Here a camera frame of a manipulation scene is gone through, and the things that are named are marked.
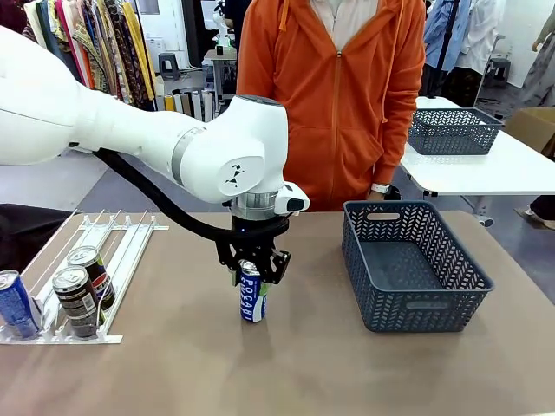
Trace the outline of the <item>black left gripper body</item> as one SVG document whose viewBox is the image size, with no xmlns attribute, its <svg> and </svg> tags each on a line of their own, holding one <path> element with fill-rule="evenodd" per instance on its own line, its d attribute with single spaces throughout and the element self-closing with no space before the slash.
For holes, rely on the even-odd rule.
<svg viewBox="0 0 555 416">
<path fill-rule="evenodd" d="M 278 269 L 275 264 L 275 244 L 273 236 L 215 239 L 219 262 L 231 271 L 239 268 L 239 261 L 255 263 L 259 271 Z"/>
</svg>

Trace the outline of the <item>blue white Pocari Sweat can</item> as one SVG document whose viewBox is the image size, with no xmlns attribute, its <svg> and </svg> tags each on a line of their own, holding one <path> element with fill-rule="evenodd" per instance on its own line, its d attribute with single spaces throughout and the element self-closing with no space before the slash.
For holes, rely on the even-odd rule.
<svg viewBox="0 0 555 416">
<path fill-rule="evenodd" d="M 250 261 L 240 262 L 239 294 L 241 317 L 252 323 L 265 318 L 269 284 L 265 283 L 255 264 Z"/>
</svg>

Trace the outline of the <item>grey plastic lattice basket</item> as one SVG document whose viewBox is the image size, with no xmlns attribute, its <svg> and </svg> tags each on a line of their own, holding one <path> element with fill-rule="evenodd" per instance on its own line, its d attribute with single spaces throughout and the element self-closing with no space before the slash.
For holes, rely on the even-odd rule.
<svg viewBox="0 0 555 416">
<path fill-rule="evenodd" d="M 365 327 L 375 333 L 454 333 L 493 280 L 425 201 L 349 201 L 343 258 Z"/>
<path fill-rule="evenodd" d="M 500 120 L 475 107 L 418 109 L 408 143 L 422 155 L 486 155 L 502 127 Z"/>
</svg>

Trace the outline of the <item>black Pepsi can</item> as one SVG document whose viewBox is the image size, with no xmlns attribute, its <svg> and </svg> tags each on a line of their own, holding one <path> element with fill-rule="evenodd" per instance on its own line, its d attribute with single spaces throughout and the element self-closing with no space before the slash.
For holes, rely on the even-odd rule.
<svg viewBox="0 0 555 416">
<path fill-rule="evenodd" d="M 82 266 L 88 272 L 103 311 L 109 310 L 115 301 L 114 286 L 108 275 L 99 250 L 91 245 L 81 246 L 69 252 L 68 265 Z"/>
</svg>

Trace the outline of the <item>black can with white label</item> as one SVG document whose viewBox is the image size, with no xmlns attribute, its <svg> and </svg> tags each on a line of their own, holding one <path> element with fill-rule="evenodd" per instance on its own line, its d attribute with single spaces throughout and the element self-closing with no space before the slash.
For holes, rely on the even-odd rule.
<svg viewBox="0 0 555 416">
<path fill-rule="evenodd" d="M 87 270 L 82 266 L 68 266 L 54 275 L 52 286 L 74 336 L 95 338 L 104 323 L 104 315 Z"/>
</svg>

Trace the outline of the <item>dark blue can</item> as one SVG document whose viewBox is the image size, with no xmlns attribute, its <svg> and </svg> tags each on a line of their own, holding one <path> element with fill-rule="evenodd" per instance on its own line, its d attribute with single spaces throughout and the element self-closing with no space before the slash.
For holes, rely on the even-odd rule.
<svg viewBox="0 0 555 416">
<path fill-rule="evenodd" d="M 35 338 L 42 330 L 41 311 L 16 270 L 0 271 L 0 315 L 19 340 Z"/>
</svg>

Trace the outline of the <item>person's left forearm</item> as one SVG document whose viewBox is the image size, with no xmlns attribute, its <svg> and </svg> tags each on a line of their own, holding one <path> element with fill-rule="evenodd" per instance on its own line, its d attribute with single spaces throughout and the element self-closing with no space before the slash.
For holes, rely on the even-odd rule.
<svg viewBox="0 0 555 416">
<path fill-rule="evenodd" d="M 395 169 L 400 165 L 408 140 L 408 130 L 413 121 L 416 103 L 396 103 L 388 110 L 382 128 L 383 154 L 374 167 L 374 183 L 390 185 Z"/>
</svg>

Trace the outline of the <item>grey plastic stool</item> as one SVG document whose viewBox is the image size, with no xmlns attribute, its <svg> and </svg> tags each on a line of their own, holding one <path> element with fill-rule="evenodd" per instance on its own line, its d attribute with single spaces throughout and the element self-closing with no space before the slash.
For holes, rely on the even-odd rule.
<svg viewBox="0 0 555 416">
<path fill-rule="evenodd" d="M 174 53 L 160 53 L 158 60 L 159 73 L 163 80 L 178 80 L 180 78 L 180 70 Z"/>
<path fill-rule="evenodd" d="M 510 70 L 511 61 L 507 58 L 491 58 L 486 67 L 484 86 L 486 88 L 504 88 L 508 83 Z"/>
</svg>

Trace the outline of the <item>black cloth cover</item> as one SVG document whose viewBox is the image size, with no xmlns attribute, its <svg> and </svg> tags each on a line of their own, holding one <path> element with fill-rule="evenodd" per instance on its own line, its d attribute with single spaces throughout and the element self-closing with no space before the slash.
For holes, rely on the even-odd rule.
<svg viewBox="0 0 555 416">
<path fill-rule="evenodd" d="M 70 211 L 0 204 L 0 271 L 22 272 Z"/>
</svg>

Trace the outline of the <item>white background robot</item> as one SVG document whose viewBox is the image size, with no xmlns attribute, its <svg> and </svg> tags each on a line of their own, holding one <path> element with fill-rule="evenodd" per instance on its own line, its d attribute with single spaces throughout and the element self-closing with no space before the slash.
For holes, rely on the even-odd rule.
<svg viewBox="0 0 555 416">
<path fill-rule="evenodd" d="M 212 20 L 215 23 L 218 34 L 215 36 L 217 46 L 234 48 L 235 35 L 230 33 L 225 19 L 225 0 L 218 0 L 213 9 Z"/>
</svg>

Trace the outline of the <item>white side table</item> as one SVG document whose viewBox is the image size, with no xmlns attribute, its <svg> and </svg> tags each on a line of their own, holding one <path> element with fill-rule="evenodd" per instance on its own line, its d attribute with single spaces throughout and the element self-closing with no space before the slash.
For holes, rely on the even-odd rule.
<svg viewBox="0 0 555 416">
<path fill-rule="evenodd" d="M 425 196 L 460 196 L 480 221 L 495 196 L 555 195 L 555 162 L 500 131 L 485 155 L 423 155 L 411 145 L 401 162 Z"/>
</svg>

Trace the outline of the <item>clothes rack with colourful garments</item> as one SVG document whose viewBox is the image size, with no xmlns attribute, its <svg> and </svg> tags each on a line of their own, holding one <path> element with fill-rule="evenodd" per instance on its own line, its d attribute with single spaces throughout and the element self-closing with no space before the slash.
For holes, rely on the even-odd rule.
<svg viewBox="0 0 555 416">
<path fill-rule="evenodd" d="M 0 26 L 56 55 L 84 86 L 156 109 L 136 0 L 0 0 Z"/>
</svg>

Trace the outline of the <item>black stand pole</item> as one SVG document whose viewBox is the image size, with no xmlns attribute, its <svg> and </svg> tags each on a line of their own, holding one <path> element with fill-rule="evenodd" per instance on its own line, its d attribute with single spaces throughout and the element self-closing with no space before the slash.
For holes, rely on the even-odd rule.
<svg viewBox="0 0 555 416">
<path fill-rule="evenodd" d="M 441 77 L 441 72 L 443 70 L 443 63 L 445 61 L 445 56 L 447 54 L 448 45 L 450 43 L 450 39 L 452 37 L 452 31 L 454 26 L 454 21 L 456 19 L 457 11 L 459 8 L 460 0 L 453 0 L 452 9 L 450 10 L 449 17 L 447 20 L 447 25 L 445 29 L 445 34 L 443 37 L 443 42 L 441 45 L 441 52 L 438 58 L 438 62 L 436 68 L 433 72 L 433 76 L 431 78 L 431 83 L 429 86 L 427 97 L 433 99 L 436 96 L 436 89 L 439 85 L 439 80 Z"/>
</svg>

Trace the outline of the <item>brown cardboard box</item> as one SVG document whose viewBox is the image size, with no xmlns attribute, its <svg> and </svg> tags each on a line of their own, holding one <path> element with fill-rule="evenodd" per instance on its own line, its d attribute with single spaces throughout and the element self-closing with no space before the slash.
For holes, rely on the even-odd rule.
<svg viewBox="0 0 555 416">
<path fill-rule="evenodd" d="M 555 107 L 517 110 L 505 123 L 504 132 L 547 158 L 555 159 Z"/>
</svg>

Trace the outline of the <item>grey dress on mannequin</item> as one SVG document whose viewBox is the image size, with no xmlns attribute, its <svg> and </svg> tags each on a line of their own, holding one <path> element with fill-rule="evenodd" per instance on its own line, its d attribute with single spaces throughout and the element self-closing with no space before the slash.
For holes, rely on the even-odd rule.
<svg viewBox="0 0 555 416">
<path fill-rule="evenodd" d="M 517 108 L 555 107 L 555 4 L 532 51 L 537 56 L 524 80 Z"/>
</svg>

